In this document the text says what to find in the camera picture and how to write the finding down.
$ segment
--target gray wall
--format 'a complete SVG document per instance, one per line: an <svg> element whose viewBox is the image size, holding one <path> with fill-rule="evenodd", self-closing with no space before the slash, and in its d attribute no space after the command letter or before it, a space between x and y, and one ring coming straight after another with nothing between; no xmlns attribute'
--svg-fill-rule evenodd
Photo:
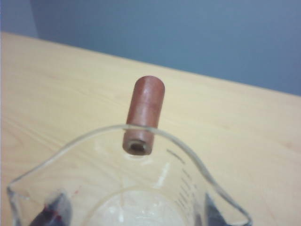
<svg viewBox="0 0 301 226"><path fill-rule="evenodd" d="M301 95L299 0L31 4L42 39Z"/></svg>

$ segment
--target glass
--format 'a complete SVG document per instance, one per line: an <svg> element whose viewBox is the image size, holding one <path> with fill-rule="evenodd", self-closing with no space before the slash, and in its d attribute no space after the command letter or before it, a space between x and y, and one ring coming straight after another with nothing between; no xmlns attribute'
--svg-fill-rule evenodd
<svg viewBox="0 0 301 226"><path fill-rule="evenodd" d="M127 129L154 134L150 155L123 150ZM161 130L133 125L73 140L12 181L8 195L14 226L43 225L37 221L50 212L50 226L219 226L224 219L252 224L188 146Z"/></svg>

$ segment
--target wooden table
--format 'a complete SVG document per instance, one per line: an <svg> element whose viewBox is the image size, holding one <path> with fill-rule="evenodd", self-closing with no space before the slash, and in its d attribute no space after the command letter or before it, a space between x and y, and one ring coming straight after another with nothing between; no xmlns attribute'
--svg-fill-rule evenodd
<svg viewBox="0 0 301 226"><path fill-rule="evenodd" d="M144 75L166 86L159 128L195 150L254 225L300 224L301 97L3 32L3 225L7 184L73 138L124 123Z"/></svg>

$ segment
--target cylindrical object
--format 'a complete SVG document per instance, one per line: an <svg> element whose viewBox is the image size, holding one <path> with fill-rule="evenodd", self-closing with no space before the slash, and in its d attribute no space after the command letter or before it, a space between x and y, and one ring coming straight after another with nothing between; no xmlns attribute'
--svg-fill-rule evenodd
<svg viewBox="0 0 301 226"><path fill-rule="evenodd" d="M135 84L127 124L157 128L165 87L154 76L144 76ZM123 138L123 149L130 154L150 154L154 135L138 129L127 130Z"/></svg>

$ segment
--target red stain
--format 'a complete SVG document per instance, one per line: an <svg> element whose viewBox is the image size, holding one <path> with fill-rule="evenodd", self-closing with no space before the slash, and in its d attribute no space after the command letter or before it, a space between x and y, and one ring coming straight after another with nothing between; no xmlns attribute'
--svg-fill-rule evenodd
<svg viewBox="0 0 301 226"><path fill-rule="evenodd" d="M76 194L78 194L80 189L81 189L81 186L79 186L79 188L73 193L73 195L72 195L71 197L73 197L73 196L75 196Z"/></svg>
<svg viewBox="0 0 301 226"><path fill-rule="evenodd" d="M57 219L58 221L61 221L61 220L62 220L62 216L61 216L61 215L57 215L57 216L56 216L56 219Z"/></svg>

